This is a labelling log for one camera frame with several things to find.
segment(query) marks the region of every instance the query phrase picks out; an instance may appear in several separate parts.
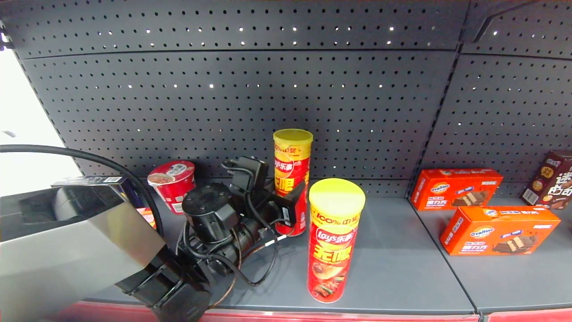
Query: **gray shelf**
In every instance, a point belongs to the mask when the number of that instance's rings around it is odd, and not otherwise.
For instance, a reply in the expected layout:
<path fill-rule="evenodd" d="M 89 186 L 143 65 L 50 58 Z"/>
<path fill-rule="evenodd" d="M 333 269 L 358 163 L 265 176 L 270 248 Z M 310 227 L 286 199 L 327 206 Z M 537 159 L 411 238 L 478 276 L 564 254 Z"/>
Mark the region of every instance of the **gray shelf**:
<path fill-rule="evenodd" d="M 176 239 L 183 217 L 169 215 L 159 204 L 168 239 Z M 280 242 L 279 258 L 265 283 L 251 288 L 238 280 L 220 308 L 262 311 L 319 311 L 385 314 L 469 314 L 474 307 L 431 241 L 407 200 L 368 197 L 362 213 L 352 268 L 344 296 L 321 304 L 306 289 L 307 235 Z M 252 279 L 260 278 L 272 249 L 253 255 L 243 265 Z M 214 288 L 217 299 L 226 278 Z M 118 288 L 105 289 L 90 300 L 137 303 Z"/>
<path fill-rule="evenodd" d="M 523 205 L 516 198 L 494 198 L 491 206 Z M 419 217 L 480 313 L 572 307 L 572 209 L 555 211 L 562 222 L 539 248 L 525 256 L 449 256 L 439 236 L 450 211 L 419 211 Z"/>

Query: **red chip canister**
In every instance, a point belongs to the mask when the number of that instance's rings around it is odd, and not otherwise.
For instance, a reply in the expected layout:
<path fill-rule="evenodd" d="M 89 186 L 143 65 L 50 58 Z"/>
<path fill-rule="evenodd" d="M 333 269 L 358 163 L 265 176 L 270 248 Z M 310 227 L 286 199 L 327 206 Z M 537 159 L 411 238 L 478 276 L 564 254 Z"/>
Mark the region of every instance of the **red chip canister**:
<path fill-rule="evenodd" d="M 165 163 L 151 171 L 147 182 L 174 214 L 182 215 L 182 200 L 196 186 L 194 164 L 186 160 Z"/>
<path fill-rule="evenodd" d="M 366 195 L 358 185 L 332 178 L 316 182 L 309 199 L 308 291 L 333 303 L 344 293 Z"/>
<path fill-rule="evenodd" d="M 296 214 L 284 214 L 287 220 L 290 216 L 296 216 L 296 225 L 292 228 L 281 223 L 276 224 L 276 230 L 283 235 L 296 236 L 306 230 L 312 140 L 312 134 L 303 129 L 287 128 L 274 133 L 274 183 L 276 194 L 285 196 L 298 184 L 306 182 L 306 187 L 296 204 Z"/>

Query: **lay's potato chip can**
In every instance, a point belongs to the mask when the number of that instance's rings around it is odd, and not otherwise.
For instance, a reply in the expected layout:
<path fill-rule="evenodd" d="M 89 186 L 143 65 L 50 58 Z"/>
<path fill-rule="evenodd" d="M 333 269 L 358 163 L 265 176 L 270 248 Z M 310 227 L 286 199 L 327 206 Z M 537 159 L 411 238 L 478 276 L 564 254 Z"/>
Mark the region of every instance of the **lay's potato chip can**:
<path fill-rule="evenodd" d="M 344 293 L 366 195 L 344 179 L 324 179 L 310 188 L 308 291 L 322 303 Z"/>
<path fill-rule="evenodd" d="M 280 234 L 296 236 L 306 230 L 308 211 L 308 184 L 310 178 L 310 152 L 313 135 L 303 129 L 287 128 L 274 133 L 274 183 L 277 195 L 285 196 L 302 181 L 306 182 L 302 196 L 296 204 L 296 213 L 284 216 L 286 220 L 296 216 L 295 227 L 276 224 Z"/>

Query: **food packaging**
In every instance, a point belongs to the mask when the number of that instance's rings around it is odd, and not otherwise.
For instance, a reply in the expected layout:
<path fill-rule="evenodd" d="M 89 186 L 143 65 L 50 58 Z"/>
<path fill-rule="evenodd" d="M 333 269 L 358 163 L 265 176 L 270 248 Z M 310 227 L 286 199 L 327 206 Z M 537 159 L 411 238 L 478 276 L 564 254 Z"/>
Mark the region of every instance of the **food packaging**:
<path fill-rule="evenodd" d="M 344 179 L 316 182 L 309 193 L 308 291 L 322 303 L 344 293 L 366 195 Z"/>
<path fill-rule="evenodd" d="M 485 206 L 502 179 L 490 168 L 421 170 L 411 203 L 417 210 Z"/>
<path fill-rule="evenodd" d="M 174 214 L 182 215 L 182 200 L 196 186 L 194 164 L 186 160 L 165 163 L 151 171 L 147 182 Z"/>
<path fill-rule="evenodd" d="M 296 204 L 296 214 L 284 214 L 287 221 L 289 221 L 290 216 L 295 215 L 296 225 L 289 227 L 277 223 L 276 230 L 280 234 L 296 236 L 306 230 L 312 141 L 313 135 L 303 129 L 288 128 L 274 133 L 274 183 L 276 194 L 285 196 L 298 184 L 303 181 L 306 182 L 306 187 Z"/>
<path fill-rule="evenodd" d="M 155 217 L 153 216 L 153 212 L 151 208 L 143 207 L 137 208 L 137 212 L 145 218 L 145 220 L 153 227 L 153 229 L 157 229 L 157 223 L 155 223 Z"/>
<path fill-rule="evenodd" d="M 550 151 L 521 199 L 531 206 L 566 208 L 572 200 L 572 151 Z"/>
<path fill-rule="evenodd" d="M 559 223 L 543 207 L 459 207 L 440 240 L 450 255 L 531 254 Z"/>

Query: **shelf bracket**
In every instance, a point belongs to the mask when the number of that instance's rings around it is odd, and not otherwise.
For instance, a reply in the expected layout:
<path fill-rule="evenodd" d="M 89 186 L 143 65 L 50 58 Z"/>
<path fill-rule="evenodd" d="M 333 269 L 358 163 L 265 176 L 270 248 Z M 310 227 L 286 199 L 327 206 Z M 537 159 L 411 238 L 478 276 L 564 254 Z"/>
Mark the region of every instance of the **shelf bracket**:
<path fill-rule="evenodd" d="M 0 21 L 0 52 L 4 49 L 14 49 L 14 45 L 8 40 L 6 29 L 2 27 L 2 22 Z"/>

